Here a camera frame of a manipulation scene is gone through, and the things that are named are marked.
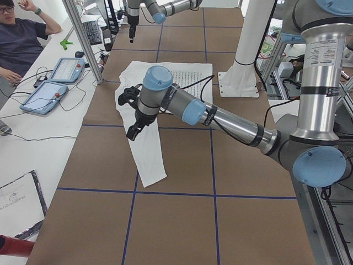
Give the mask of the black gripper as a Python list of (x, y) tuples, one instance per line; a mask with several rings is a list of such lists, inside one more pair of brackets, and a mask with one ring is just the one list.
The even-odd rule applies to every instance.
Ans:
[(136, 122), (129, 127), (126, 137), (130, 140), (135, 141), (139, 133), (142, 132), (145, 126), (149, 126), (156, 119), (156, 114), (149, 115), (141, 112), (139, 109), (135, 110)]
[(133, 22), (130, 23), (130, 30), (129, 30), (129, 33), (130, 33), (130, 34), (129, 34), (130, 43), (133, 43), (133, 42), (134, 42), (136, 27), (137, 27), (137, 24), (136, 24), (136, 23), (133, 23)]

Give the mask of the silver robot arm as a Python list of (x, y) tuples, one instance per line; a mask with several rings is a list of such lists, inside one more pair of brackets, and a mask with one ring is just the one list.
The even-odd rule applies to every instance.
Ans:
[(153, 66), (140, 87), (125, 89), (118, 98), (120, 105), (135, 110), (136, 122), (127, 137), (134, 140), (165, 109), (185, 123), (202, 123), (259, 148), (308, 186), (326, 187), (340, 180), (348, 166), (333, 127), (345, 39), (352, 31), (352, 2), (293, 1), (285, 6), (282, 32), (299, 34), (306, 49), (298, 115), (283, 116), (281, 131), (192, 96), (172, 81), (167, 68)]
[(149, 11), (152, 19), (156, 24), (163, 24), (166, 17), (172, 16), (176, 13), (180, 13), (185, 10), (191, 10), (198, 8), (202, 0), (183, 0), (183, 1), (171, 1), (169, 3), (159, 5), (157, 1), (140, 1), (130, 0), (127, 1), (127, 7), (125, 9), (127, 13), (127, 22), (130, 25), (129, 38), (130, 43), (133, 43), (136, 27), (139, 24), (140, 17), (140, 5), (143, 3)]

